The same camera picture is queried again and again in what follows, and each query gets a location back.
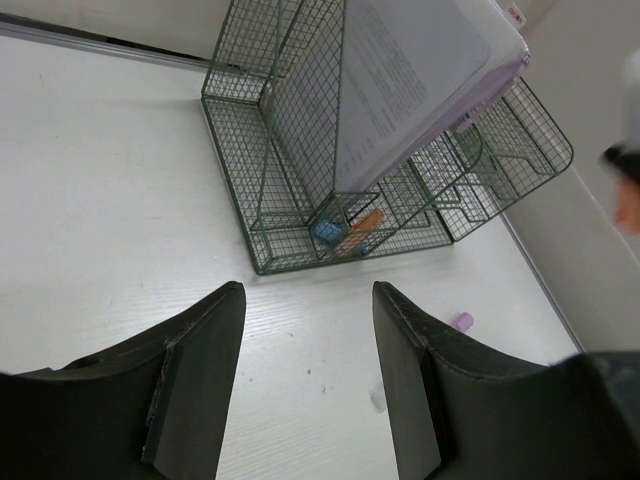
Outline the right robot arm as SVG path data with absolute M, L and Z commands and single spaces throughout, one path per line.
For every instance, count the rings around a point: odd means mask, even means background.
M 615 221 L 627 233 L 639 234 L 639 50 L 623 67 L 623 133 L 602 161 L 618 175 Z

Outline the orange marker pen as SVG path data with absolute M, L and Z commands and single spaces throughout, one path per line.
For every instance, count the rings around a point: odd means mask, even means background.
M 381 209 L 373 210 L 349 229 L 345 237 L 334 248 L 334 255 L 338 258 L 354 255 L 384 219 L 385 214 Z

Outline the blue marker pen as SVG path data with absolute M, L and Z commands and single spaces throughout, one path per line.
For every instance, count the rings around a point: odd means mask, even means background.
M 345 237 L 346 229 L 327 219 L 320 219 L 313 226 L 312 233 L 322 243 L 335 246 Z

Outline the clear zip pouch purple zipper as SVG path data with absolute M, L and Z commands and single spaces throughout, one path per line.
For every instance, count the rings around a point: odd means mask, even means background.
M 484 45 L 475 52 L 439 48 L 422 73 L 413 63 L 388 69 L 409 82 L 405 93 L 383 73 L 353 77 L 344 69 L 335 188 L 367 190 L 463 115 L 494 102 L 529 61 L 525 44 L 503 54 Z

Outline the white notebook booklet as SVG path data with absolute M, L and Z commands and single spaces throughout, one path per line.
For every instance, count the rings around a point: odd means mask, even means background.
M 494 1 L 346 1 L 278 87 L 274 130 L 313 205 L 359 193 L 528 66 Z

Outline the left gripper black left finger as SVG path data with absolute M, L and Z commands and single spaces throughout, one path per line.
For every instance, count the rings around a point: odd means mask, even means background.
M 1 377 L 5 479 L 212 479 L 246 315 L 242 284 L 54 370 Z

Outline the pink marker pen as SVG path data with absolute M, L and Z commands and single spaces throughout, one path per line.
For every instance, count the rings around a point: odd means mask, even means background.
M 467 332 L 474 326 L 474 323 L 474 317 L 468 312 L 463 312 L 450 322 L 450 326 L 460 332 Z

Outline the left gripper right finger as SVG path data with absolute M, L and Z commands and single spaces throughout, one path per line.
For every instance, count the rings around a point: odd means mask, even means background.
M 373 323 L 402 479 L 635 479 L 639 355 L 551 366 L 493 349 L 387 282 Z

